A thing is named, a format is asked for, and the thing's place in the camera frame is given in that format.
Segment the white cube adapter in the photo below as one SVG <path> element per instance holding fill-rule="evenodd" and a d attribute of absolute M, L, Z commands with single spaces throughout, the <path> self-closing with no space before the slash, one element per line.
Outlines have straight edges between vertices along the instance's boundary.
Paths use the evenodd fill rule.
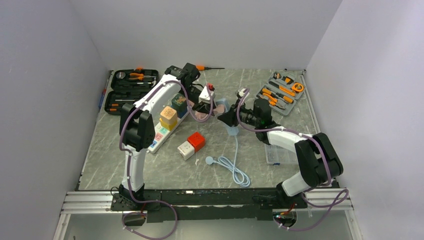
<path fill-rule="evenodd" d="M 184 161 L 188 160 L 195 154 L 195 148 L 188 142 L 185 141 L 177 147 L 178 153 L 181 155 Z"/>

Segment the white power strip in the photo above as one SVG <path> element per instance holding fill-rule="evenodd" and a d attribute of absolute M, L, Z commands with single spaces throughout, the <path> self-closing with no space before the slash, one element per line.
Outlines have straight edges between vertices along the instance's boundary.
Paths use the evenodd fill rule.
<path fill-rule="evenodd" d="M 155 126 L 155 137 L 152 144 L 147 148 L 147 153 L 155 154 L 188 115 L 189 113 L 187 112 L 181 118 L 177 117 L 176 125 L 172 130 L 168 130 L 167 128 L 163 127 L 161 123 L 158 123 Z"/>

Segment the black tool case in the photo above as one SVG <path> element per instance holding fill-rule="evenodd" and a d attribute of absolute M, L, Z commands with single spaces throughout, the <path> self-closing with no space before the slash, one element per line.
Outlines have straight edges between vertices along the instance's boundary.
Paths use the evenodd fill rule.
<path fill-rule="evenodd" d="M 157 83 L 159 72 L 138 67 L 121 69 L 111 74 L 111 91 L 106 95 L 104 110 L 119 116 L 124 104 L 134 103 L 144 97 Z"/>

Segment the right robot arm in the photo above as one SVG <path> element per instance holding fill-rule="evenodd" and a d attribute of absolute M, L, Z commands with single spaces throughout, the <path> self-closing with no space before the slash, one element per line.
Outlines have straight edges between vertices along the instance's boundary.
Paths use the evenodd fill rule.
<path fill-rule="evenodd" d="M 275 200 L 282 208 L 289 207 L 296 195 L 330 184 L 333 178 L 344 172 L 343 164 L 325 133 L 310 135 L 283 127 L 273 120 L 272 109 L 265 99 L 256 99 L 252 109 L 246 108 L 238 99 L 227 112 L 218 116 L 218 120 L 229 127 L 240 125 L 255 132 L 260 142 L 296 154 L 299 172 L 277 185 L 279 191 Z"/>

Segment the pink power strip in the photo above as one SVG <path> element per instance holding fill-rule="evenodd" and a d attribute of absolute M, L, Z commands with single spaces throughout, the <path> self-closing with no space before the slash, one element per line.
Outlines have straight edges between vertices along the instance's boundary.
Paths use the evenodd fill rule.
<path fill-rule="evenodd" d="M 210 113 L 211 105 L 205 102 L 195 103 L 192 107 L 194 115 L 198 120 L 204 120 L 206 118 L 219 116 L 226 110 L 224 104 L 214 104 L 212 113 Z"/>

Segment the dark green cube adapter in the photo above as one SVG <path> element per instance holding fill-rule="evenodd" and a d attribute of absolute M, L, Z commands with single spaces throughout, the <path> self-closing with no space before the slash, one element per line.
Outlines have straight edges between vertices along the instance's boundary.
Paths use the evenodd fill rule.
<path fill-rule="evenodd" d="M 177 93 L 171 100 L 171 107 L 178 113 L 187 111 L 187 100 L 181 93 Z"/>

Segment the light blue power strip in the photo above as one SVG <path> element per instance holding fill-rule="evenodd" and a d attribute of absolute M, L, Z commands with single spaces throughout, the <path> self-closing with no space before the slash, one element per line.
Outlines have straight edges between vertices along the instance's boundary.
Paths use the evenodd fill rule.
<path fill-rule="evenodd" d="M 239 133 L 239 129 L 237 127 L 237 123 L 235 123 L 235 109 L 236 105 L 230 104 L 226 98 L 220 98 L 216 100 L 217 105 L 223 105 L 224 112 L 221 113 L 217 119 L 224 123 L 226 131 L 229 136 L 237 136 Z"/>

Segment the grey tool case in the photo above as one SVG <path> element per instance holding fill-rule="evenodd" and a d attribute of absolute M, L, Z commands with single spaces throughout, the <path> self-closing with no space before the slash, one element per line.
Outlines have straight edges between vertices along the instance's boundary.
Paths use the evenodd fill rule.
<path fill-rule="evenodd" d="M 272 110 L 288 116 L 305 92 L 305 71 L 275 71 L 255 95 L 264 99 Z"/>

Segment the red cube adapter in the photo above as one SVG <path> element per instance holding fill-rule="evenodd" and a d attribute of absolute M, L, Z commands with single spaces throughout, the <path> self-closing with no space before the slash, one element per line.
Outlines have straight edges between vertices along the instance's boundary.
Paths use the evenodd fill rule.
<path fill-rule="evenodd" d="M 206 139 L 198 131 L 190 135 L 187 141 L 194 147 L 195 153 L 206 145 Z"/>

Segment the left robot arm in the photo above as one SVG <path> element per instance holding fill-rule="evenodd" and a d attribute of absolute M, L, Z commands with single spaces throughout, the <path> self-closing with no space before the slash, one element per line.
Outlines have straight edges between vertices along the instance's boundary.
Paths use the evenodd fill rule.
<path fill-rule="evenodd" d="M 195 112 L 205 113 L 196 121 L 202 123 L 213 115 L 216 104 L 212 91 L 206 85 L 206 100 L 200 100 L 201 90 L 194 82 L 201 76 L 198 68 L 191 63 L 184 67 L 168 67 L 160 81 L 140 100 L 126 103 L 121 109 L 119 127 L 119 149 L 125 153 L 125 170 L 118 188 L 124 204 L 131 210 L 139 209 L 144 203 L 145 181 L 143 177 L 145 157 L 148 147 L 155 138 L 153 117 L 176 94 L 181 93 L 187 101 L 187 110 L 191 116 Z"/>

